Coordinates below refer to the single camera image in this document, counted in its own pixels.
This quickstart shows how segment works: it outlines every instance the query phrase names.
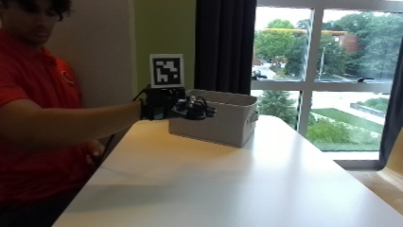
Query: grass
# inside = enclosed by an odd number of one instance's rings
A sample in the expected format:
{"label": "grass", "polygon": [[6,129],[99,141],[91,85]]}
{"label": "grass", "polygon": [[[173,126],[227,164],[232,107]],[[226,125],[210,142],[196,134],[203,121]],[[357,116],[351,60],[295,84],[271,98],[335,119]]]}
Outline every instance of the grass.
{"label": "grass", "polygon": [[344,113],[336,109],[312,109],[312,113],[325,116],[336,121],[341,121],[345,124],[365,129],[368,131],[373,131],[377,133],[381,133],[383,131],[383,125],[379,125],[372,121],[364,120],[361,117],[355,116],[349,113]]}
{"label": "grass", "polygon": [[361,152],[361,151],[379,151],[379,144],[371,145],[356,145],[356,144],[329,144],[329,143],[312,143],[320,151],[331,151],[331,152]]}

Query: red shirt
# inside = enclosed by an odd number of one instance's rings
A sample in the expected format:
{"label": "red shirt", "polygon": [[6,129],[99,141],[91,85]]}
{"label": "red shirt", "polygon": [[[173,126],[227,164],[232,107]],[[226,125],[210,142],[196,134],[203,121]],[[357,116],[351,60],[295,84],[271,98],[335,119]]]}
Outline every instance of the red shirt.
{"label": "red shirt", "polygon": [[[66,63],[0,30],[0,108],[17,99],[29,99],[41,108],[81,107]],[[42,200],[79,189],[91,174],[86,153],[85,145],[26,151],[0,136],[0,202]]]}

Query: forearm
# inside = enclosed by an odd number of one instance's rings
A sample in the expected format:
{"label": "forearm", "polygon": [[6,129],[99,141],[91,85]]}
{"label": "forearm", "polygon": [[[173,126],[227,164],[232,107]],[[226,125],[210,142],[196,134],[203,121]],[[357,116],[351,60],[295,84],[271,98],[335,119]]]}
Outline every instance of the forearm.
{"label": "forearm", "polygon": [[139,112],[138,101],[91,109],[37,109],[18,119],[12,140],[26,149],[79,144],[127,128]]}

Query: white wall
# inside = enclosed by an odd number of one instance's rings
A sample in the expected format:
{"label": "white wall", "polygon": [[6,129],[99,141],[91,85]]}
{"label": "white wall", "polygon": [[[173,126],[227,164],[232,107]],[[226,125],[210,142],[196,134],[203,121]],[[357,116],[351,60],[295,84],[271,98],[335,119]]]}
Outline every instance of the white wall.
{"label": "white wall", "polygon": [[135,94],[133,5],[129,0],[75,0],[46,44],[75,69],[82,104],[98,107],[130,101]]}

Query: man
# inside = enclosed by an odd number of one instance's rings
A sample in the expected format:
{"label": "man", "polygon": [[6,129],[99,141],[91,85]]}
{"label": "man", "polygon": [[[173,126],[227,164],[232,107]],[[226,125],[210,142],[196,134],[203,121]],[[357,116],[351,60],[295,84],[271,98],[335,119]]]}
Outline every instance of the man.
{"label": "man", "polygon": [[0,0],[0,226],[50,226],[89,179],[97,139],[141,103],[79,109],[73,71],[44,48],[69,0]]}

